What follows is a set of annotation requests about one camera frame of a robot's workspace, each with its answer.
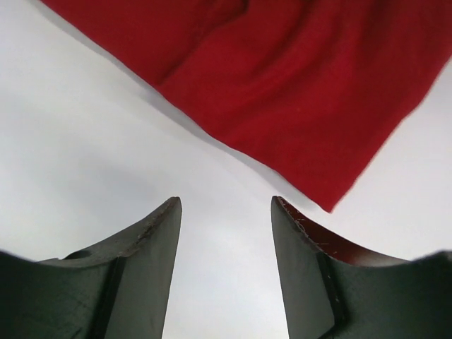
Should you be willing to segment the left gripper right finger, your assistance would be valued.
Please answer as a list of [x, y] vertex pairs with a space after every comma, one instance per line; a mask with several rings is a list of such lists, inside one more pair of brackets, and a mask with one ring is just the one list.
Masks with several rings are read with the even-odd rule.
[[450, 338], [451, 252], [380, 254], [310, 220], [285, 199], [271, 222], [291, 338]]

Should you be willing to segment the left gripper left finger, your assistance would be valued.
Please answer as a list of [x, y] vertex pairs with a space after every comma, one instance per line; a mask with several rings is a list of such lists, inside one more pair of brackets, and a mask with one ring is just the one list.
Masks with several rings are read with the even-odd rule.
[[92, 246], [32, 262], [1, 253], [2, 338], [161, 338], [182, 204]]

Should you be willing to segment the red t shirt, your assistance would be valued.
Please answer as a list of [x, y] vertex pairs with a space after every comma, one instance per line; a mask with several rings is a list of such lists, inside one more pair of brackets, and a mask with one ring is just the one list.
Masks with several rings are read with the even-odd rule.
[[325, 211], [451, 58], [450, 1], [46, 5]]

